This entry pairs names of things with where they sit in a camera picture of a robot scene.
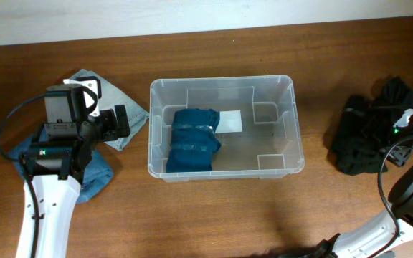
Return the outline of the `black garment with tape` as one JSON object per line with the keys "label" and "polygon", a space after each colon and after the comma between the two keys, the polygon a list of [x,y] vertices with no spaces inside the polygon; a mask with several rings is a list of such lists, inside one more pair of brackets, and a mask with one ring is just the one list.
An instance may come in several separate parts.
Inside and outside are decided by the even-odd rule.
{"label": "black garment with tape", "polygon": [[349,176],[378,173],[394,137],[393,125],[402,114],[396,105],[350,96],[331,144],[336,169]]}

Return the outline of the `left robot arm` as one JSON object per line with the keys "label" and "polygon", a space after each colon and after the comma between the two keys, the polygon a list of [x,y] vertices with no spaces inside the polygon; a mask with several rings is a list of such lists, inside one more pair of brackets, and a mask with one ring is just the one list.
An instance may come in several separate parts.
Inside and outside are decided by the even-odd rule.
{"label": "left robot arm", "polygon": [[19,154],[24,174],[24,216],[16,255],[64,257],[85,169],[98,143],[130,134],[124,105],[91,114],[99,94],[81,84],[48,87],[47,122]]}

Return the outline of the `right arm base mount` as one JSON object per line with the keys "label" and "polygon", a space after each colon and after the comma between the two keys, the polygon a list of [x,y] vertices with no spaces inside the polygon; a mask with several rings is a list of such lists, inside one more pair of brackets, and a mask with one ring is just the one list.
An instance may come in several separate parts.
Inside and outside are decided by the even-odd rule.
{"label": "right arm base mount", "polygon": [[333,246],[340,237],[340,234],[334,235],[329,240],[322,240],[315,247],[303,247],[290,251],[276,252],[277,258],[334,258],[336,255],[332,251]]}

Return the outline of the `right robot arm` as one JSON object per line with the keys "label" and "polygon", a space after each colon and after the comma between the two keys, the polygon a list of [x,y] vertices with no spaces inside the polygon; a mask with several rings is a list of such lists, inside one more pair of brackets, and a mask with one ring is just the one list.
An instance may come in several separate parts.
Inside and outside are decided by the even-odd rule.
{"label": "right robot arm", "polygon": [[[386,155],[410,141],[413,135],[398,140]],[[338,235],[330,257],[393,257],[393,248],[413,241],[413,166],[396,182],[388,197],[384,196],[381,174],[377,184],[385,210],[358,229]]]}

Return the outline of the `teal garment with tape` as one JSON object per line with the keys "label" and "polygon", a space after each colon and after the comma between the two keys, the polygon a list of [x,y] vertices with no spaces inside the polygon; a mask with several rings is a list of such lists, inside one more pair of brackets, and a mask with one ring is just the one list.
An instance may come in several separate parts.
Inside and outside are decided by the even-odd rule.
{"label": "teal garment with tape", "polygon": [[215,137],[220,113],[213,110],[183,109],[174,114],[166,172],[207,172],[213,155],[222,147]]}

